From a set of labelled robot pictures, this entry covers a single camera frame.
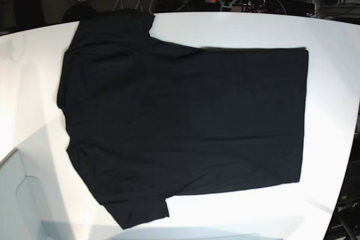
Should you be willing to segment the power strip with red switch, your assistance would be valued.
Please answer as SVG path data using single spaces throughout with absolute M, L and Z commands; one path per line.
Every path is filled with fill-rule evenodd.
M 219 4 L 222 9 L 230 9 L 234 6 L 264 7 L 266 0 L 205 0 L 206 3 Z

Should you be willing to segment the black T-shirt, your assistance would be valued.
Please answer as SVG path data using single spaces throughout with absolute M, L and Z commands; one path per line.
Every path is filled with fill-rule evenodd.
M 300 180 L 309 53 L 202 49 L 150 36 L 138 11 L 81 21 L 57 105 L 70 161 L 123 229 L 172 196 Z

